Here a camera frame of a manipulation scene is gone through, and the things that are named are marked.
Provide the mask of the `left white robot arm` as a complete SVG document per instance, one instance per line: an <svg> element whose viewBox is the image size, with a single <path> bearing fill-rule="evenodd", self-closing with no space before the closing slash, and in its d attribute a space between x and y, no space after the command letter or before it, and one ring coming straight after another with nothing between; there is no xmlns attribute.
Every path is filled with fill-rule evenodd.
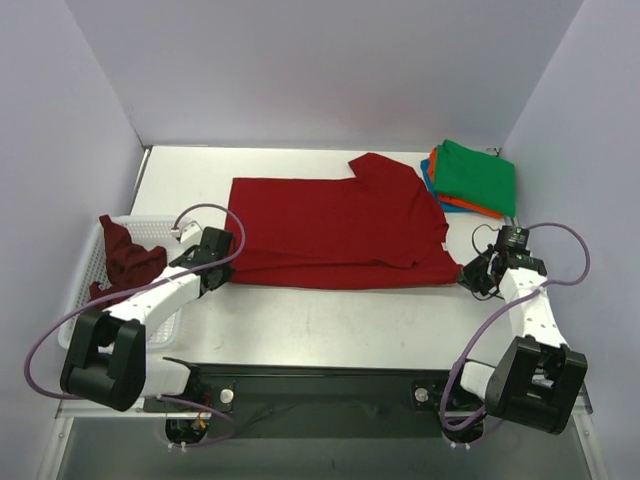
<svg viewBox="0 0 640 480"><path fill-rule="evenodd" d="M158 277L159 286L141 291L102 311L78 315L63 364L60 387L66 394L126 411L142 397L166 396L182 412L195 409L201 385L193 368L169 358L152 358L147 341L172 315L230 280L223 259L232 233L206 227L200 243L187 248Z"/></svg>

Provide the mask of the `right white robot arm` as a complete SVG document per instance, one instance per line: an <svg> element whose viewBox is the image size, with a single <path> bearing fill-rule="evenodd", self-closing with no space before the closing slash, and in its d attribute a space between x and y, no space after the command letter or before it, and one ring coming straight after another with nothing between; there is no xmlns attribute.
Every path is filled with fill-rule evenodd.
<svg viewBox="0 0 640 480"><path fill-rule="evenodd" d="M551 434L566 427L588 369L555 320L545 263L531 255L530 231L504 225L494 243L463 267L459 285L471 293L496 293L504 304L474 333L443 383L442 428L461 434L493 416ZM469 355L481 336L506 316L513 339L494 367Z"/></svg>

